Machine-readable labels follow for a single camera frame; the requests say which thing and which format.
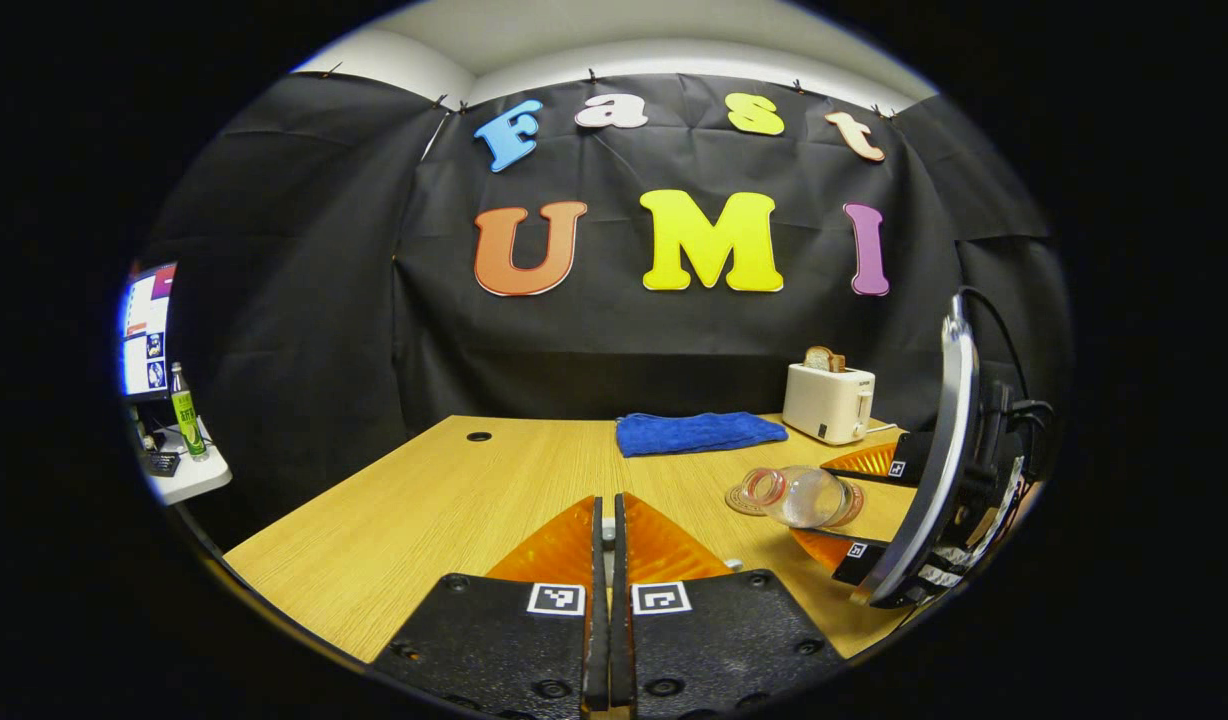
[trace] black cloth backdrop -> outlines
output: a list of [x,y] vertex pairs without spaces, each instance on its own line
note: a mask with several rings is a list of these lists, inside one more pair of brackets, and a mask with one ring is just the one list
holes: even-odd
[[[643,97],[650,123],[573,123],[583,101],[613,92]],[[782,135],[733,128],[729,92],[771,100]],[[491,173],[473,133],[524,100],[544,104],[538,145]],[[883,163],[846,146],[833,111],[871,129]],[[783,290],[729,290],[732,258],[705,288],[684,256],[690,288],[646,290],[655,235],[640,197],[666,188],[710,222],[734,192],[771,197]],[[483,290],[476,215],[524,208],[515,264],[530,268],[546,247],[538,209],[572,200],[587,213],[567,279],[535,296]],[[884,215],[885,296],[851,289],[846,202]],[[282,77],[203,152],[144,259],[181,262],[169,355],[235,471],[189,507],[226,550],[449,414],[772,413],[810,345],[876,374],[876,418],[930,428],[939,323],[962,283],[1009,323],[1033,396],[1062,405],[1072,346],[1052,242],[1020,182],[942,97],[883,119],[750,79],[670,74],[446,117],[392,86],[312,74]],[[1001,334],[969,306],[984,372],[1012,378]]]
[[372,79],[281,77],[171,193],[142,263],[179,262],[167,354],[233,471],[185,503],[222,550],[405,441],[391,252],[445,114]]

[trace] blue towel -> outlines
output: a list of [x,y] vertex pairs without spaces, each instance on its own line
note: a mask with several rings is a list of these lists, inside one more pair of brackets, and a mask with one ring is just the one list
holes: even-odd
[[787,439],[783,425],[752,413],[704,413],[693,418],[634,413],[618,419],[614,434],[623,457],[733,450]]

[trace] table surface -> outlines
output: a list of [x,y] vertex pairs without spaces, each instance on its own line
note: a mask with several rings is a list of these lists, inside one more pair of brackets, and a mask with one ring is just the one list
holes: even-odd
[[[290,618],[370,662],[441,575],[483,575],[573,503],[602,496],[604,515],[613,516],[614,496],[629,491],[720,559],[774,570],[850,657],[879,641],[906,611],[850,602],[850,585],[835,582],[786,527],[729,509],[725,491],[752,468],[823,464],[895,442],[901,431],[833,447],[788,428],[786,442],[623,457],[613,420],[454,415],[236,546],[225,560]],[[492,436],[472,442],[468,432]],[[841,532],[890,539],[915,489],[858,483],[865,510]]]
[[[204,420],[198,418],[196,423],[201,428],[201,437],[209,440],[210,432],[206,430]],[[172,432],[165,434],[165,445],[161,447],[161,452],[181,452],[178,468],[174,468],[174,474],[171,478],[144,473],[144,477],[156,488],[156,493],[161,495],[162,503],[174,505],[174,503],[183,503],[187,498],[194,498],[231,483],[231,469],[227,468],[227,461],[222,460],[222,455],[215,445],[210,445],[210,456],[198,462],[185,453],[188,446],[179,434],[179,425],[169,425],[169,430]]]

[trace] glass bottle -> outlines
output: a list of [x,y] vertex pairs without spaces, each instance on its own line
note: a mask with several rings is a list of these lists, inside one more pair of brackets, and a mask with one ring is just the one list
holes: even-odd
[[206,441],[201,437],[201,428],[196,424],[192,392],[188,391],[188,381],[183,378],[183,365],[178,362],[169,365],[169,401],[174,404],[174,415],[179,420],[183,444],[188,446],[188,455],[194,461],[203,462],[210,457],[210,451],[206,450]]
[[857,518],[862,488],[809,464],[756,468],[743,479],[743,496],[770,518],[792,528],[835,528]]

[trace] bottle label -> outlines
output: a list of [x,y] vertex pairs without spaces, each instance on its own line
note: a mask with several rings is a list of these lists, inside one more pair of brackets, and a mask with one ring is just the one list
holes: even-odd
[[862,510],[862,488],[846,479],[841,479],[841,483],[850,489],[850,507],[840,520],[828,525],[829,528],[839,528],[841,525],[852,523],[853,518],[857,518],[858,511]]
[[206,451],[206,441],[201,437],[201,429],[196,426],[196,412],[192,405],[190,392],[176,392],[169,397],[174,404],[174,415],[179,419],[179,432],[183,432],[183,442],[188,446],[189,455],[203,455]]

